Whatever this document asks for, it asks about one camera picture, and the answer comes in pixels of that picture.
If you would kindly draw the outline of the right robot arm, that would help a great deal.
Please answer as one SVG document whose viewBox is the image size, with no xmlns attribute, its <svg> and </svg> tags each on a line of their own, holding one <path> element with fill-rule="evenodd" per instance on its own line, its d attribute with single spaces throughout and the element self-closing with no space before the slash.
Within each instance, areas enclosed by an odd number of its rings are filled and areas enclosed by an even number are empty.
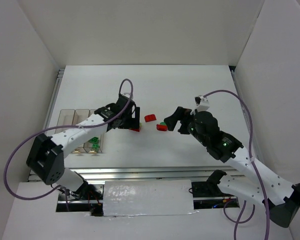
<svg viewBox="0 0 300 240">
<path fill-rule="evenodd" d="M 180 122 L 180 134 L 192 135 L 214 159 L 233 167 L 252 182 L 241 182 L 222 170 L 215 170 L 207 180 L 209 190 L 268 206 L 270 220 L 288 228 L 300 208 L 300 183 L 293 184 L 258 159 L 250 159 L 248 149 L 234 136 L 220 130 L 217 119 L 210 112 L 191 112 L 179 106 L 164 119 L 167 129 L 173 131 Z"/>
</svg>

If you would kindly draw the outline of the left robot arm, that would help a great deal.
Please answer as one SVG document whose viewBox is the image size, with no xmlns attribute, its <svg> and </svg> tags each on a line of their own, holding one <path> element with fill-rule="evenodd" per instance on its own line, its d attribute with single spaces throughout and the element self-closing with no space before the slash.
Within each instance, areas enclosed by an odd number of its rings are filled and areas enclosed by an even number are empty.
<svg viewBox="0 0 300 240">
<path fill-rule="evenodd" d="M 87 199 L 96 189 L 77 172 L 65 167 L 65 158 L 77 147 L 112 129 L 137 129 L 140 107 L 120 94 L 117 102 L 94 111 L 74 128 L 47 136 L 35 137 L 26 164 L 46 184 L 66 188 L 79 199 Z"/>
</svg>

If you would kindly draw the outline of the small green lego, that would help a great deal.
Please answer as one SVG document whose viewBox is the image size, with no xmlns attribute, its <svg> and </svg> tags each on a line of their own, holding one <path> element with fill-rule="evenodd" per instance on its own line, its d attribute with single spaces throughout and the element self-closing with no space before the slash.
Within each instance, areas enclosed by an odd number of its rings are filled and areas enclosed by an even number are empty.
<svg viewBox="0 0 300 240">
<path fill-rule="evenodd" d="M 98 145 L 98 144 L 92 144 L 92 146 L 91 146 L 91 150 L 92 151 L 98 151 L 98 149 L 100 148 L 100 146 Z"/>
</svg>

